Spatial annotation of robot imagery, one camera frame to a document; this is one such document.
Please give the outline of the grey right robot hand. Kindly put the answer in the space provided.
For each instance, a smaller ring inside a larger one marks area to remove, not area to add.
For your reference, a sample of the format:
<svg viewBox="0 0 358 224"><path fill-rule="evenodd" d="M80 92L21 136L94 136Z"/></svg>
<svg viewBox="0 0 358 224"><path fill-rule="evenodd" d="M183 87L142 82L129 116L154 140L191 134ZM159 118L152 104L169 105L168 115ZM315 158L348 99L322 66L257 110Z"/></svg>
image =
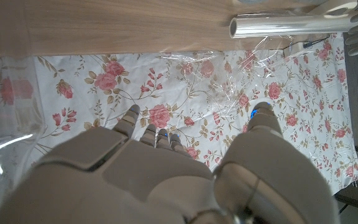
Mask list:
<svg viewBox="0 0 358 224"><path fill-rule="evenodd" d="M329 185L283 137L267 102L214 170L140 109L44 156L0 206L0 223L339 223Z"/></svg>

